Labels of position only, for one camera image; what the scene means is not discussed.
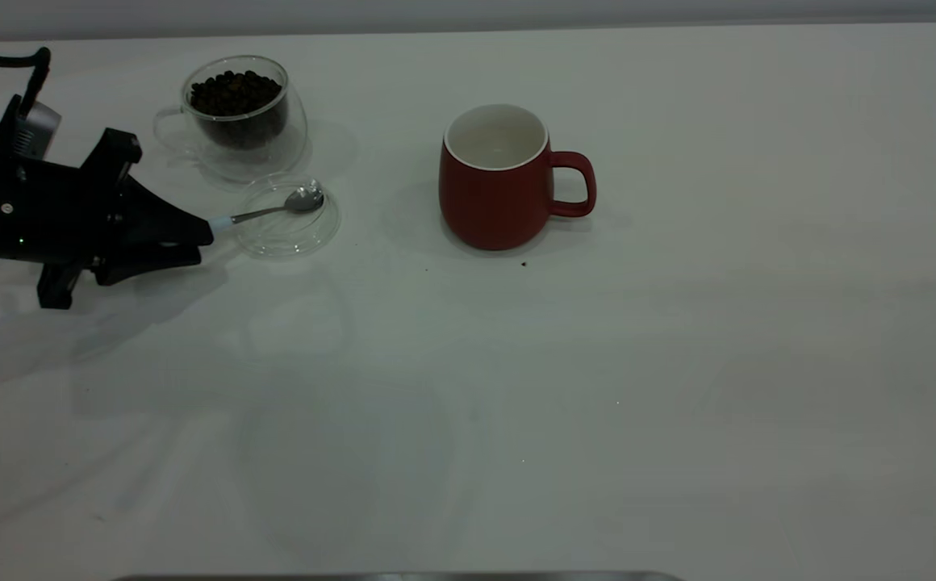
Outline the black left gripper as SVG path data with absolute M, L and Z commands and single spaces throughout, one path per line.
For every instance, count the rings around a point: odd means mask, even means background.
M 81 272 L 95 266 L 96 283 L 114 286 L 200 264 L 198 246 L 214 241 L 209 222 L 129 178 L 140 158 L 137 137 L 115 129 L 78 168 L 0 156 L 0 260 L 41 265 L 40 307 L 69 309 Z M 117 241 L 129 247 L 106 253 L 116 220 Z

